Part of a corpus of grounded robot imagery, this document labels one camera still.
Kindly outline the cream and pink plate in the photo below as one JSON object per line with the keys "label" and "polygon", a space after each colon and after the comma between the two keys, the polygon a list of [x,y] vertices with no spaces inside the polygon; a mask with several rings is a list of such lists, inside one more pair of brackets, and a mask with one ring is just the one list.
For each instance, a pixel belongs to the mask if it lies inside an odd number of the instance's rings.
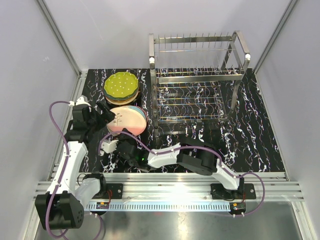
{"label": "cream and pink plate", "polygon": [[115,119],[106,125],[110,132],[122,131],[126,128],[132,135],[138,136],[145,131],[145,119],[133,109],[132,105],[115,107],[110,111],[115,113]]}

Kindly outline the cream and blue plate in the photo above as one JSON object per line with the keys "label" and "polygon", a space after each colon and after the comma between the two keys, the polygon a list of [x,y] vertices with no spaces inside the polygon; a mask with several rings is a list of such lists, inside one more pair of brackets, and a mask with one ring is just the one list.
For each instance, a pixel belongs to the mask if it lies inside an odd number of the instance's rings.
{"label": "cream and blue plate", "polygon": [[135,111],[139,112],[143,116],[145,122],[148,123],[148,116],[146,112],[139,106],[132,106],[132,107]]}

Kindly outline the pink dotted scalloped plate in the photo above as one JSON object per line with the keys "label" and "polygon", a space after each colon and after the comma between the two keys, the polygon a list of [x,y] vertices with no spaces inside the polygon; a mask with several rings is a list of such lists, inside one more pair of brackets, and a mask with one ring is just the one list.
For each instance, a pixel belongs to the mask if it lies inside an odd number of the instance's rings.
{"label": "pink dotted scalloped plate", "polygon": [[147,129],[147,128],[148,128],[148,124],[149,124],[148,114],[147,114],[147,112],[146,112],[144,109],[142,109],[141,107],[139,107],[139,109],[141,110],[142,115],[143,115],[143,117],[144,117],[144,119],[145,119],[145,123],[146,123],[145,129]]}

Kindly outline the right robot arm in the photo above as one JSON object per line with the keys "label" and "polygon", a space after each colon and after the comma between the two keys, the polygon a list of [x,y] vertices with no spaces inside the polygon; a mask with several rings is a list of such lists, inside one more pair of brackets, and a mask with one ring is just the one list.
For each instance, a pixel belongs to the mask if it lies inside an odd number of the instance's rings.
{"label": "right robot arm", "polygon": [[218,180],[218,197],[234,200],[245,194],[244,178],[230,170],[214,146],[198,139],[183,138],[170,147],[150,149],[129,131],[117,136],[116,152],[130,166],[150,172],[169,165],[179,165],[193,173]]}

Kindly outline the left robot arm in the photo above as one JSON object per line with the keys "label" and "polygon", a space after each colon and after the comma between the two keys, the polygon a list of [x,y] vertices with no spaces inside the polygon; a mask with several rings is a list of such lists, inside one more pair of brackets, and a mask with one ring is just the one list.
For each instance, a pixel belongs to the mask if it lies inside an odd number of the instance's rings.
{"label": "left robot arm", "polygon": [[112,122],[115,114],[97,102],[101,112],[84,100],[70,102],[72,119],[62,134],[63,154],[56,175],[46,193],[35,198],[35,207],[44,230],[53,238],[62,237],[69,229],[83,224],[85,206],[92,198],[101,199],[110,190],[101,173],[87,174],[76,188],[80,165],[88,153],[94,134]]}

